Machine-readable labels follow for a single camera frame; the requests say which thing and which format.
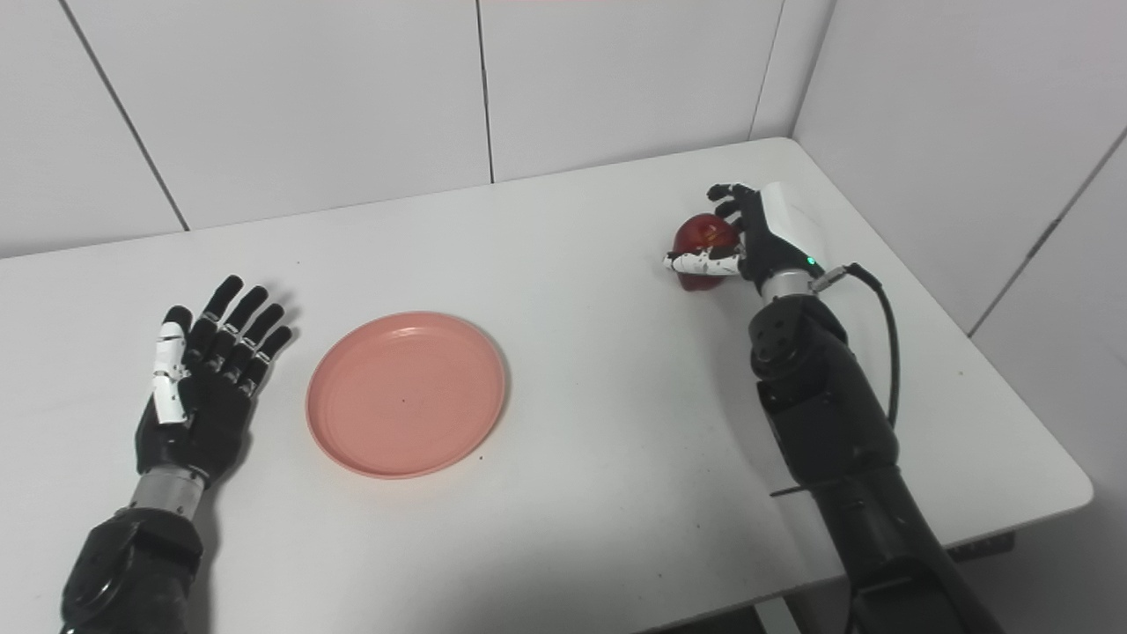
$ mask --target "black forearm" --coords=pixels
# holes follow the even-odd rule
[[[181,492],[170,510],[137,506],[177,503],[166,490],[177,488],[142,479],[130,508],[89,533],[63,590],[63,632],[186,632],[187,598],[203,545],[192,520],[176,509],[189,511],[190,502]]]

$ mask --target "black cable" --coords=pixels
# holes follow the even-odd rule
[[[893,314],[893,304],[885,294],[885,287],[880,279],[869,273],[863,266],[853,262],[845,266],[845,271],[866,283],[872,292],[877,293],[880,300],[880,307],[885,311],[885,323],[888,325],[888,356],[891,361],[891,377],[888,385],[888,425],[896,426],[896,413],[900,407],[900,338],[896,332],[896,316]]]

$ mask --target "white fingertip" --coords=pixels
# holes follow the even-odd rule
[[[712,248],[698,252],[683,252],[677,256],[666,255],[663,264],[669,270],[689,275],[725,276],[739,275],[739,255],[711,258]]]
[[[152,400],[157,407],[160,425],[187,422],[184,403],[180,401],[179,383],[187,372],[184,368],[184,350],[187,342],[184,330],[176,322],[160,327],[157,338],[157,358],[152,364]]]

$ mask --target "robot finger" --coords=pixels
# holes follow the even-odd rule
[[[238,275],[229,275],[215,288],[203,313],[199,314],[199,320],[192,327],[192,332],[188,334],[188,350],[185,361],[203,359],[204,354],[211,348],[212,339],[219,330],[219,321],[227,312],[227,305],[231,303],[234,295],[239,294],[240,289],[242,289],[242,279]]]
[[[247,364],[247,370],[242,374],[242,381],[239,382],[239,389],[247,396],[254,396],[255,392],[263,385],[263,379],[266,378],[266,372],[269,369],[270,363],[277,358],[278,351],[292,338],[293,331],[286,327],[282,327],[270,333],[270,337],[266,338],[261,348],[258,349],[258,352]]]
[[[258,306],[266,301],[267,292],[263,286],[255,286],[250,288],[246,295],[239,300],[236,304],[234,310],[231,311],[231,315],[228,316],[227,322],[223,327],[215,333],[215,338],[212,340],[211,348],[207,350],[207,367],[219,372],[223,367],[223,363],[230,357],[231,350],[234,345],[239,341],[239,333],[242,331],[243,327],[250,320],[250,315],[258,310]]]
[[[186,423],[188,418],[180,399],[180,383],[187,377],[184,352],[185,332],[192,323],[192,312],[174,305],[165,315],[157,338],[157,356],[152,366],[152,400],[159,425]]]
[[[731,195],[731,185],[718,182],[708,188],[708,199],[716,202],[725,196]]]
[[[263,341],[263,337],[267,331],[282,320],[283,314],[285,314],[285,310],[277,303],[272,303],[266,306],[266,310],[263,310],[255,320],[255,323],[247,330],[242,340],[236,345],[227,364],[223,365],[222,373],[224,378],[232,384],[239,381],[239,376],[247,369],[247,364],[254,357],[255,349],[258,348],[258,342]]]
[[[669,270],[689,275],[739,275],[742,257],[739,247],[708,247],[690,252],[669,251],[663,264]]]
[[[715,213],[720,217],[727,218],[729,215],[737,213],[738,211],[739,211],[739,203],[734,199],[728,199],[716,205]]]

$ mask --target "cable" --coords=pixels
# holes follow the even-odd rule
[[[896,315],[893,314],[893,304],[885,294],[885,287],[876,275],[869,273],[858,262],[845,266],[845,271],[866,283],[872,292],[877,293],[880,300],[880,307],[885,311],[885,323],[888,325],[888,357],[891,364],[891,377],[888,385],[888,425],[896,427],[896,414],[900,408],[900,338],[896,332]]]
[[[885,324],[888,327],[888,357],[891,364],[891,377],[888,385],[888,425],[896,427],[896,414],[900,408],[900,338],[896,332],[896,315],[893,314],[893,304],[885,294],[885,287],[876,275],[869,273],[864,266],[858,262],[837,266],[827,270],[825,275],[810,283],[810,288],[818,293],[836,283],[845,275],[853,275],[864,282],[867,286],[877,293],[880,300],[880,307],[885,311]]]

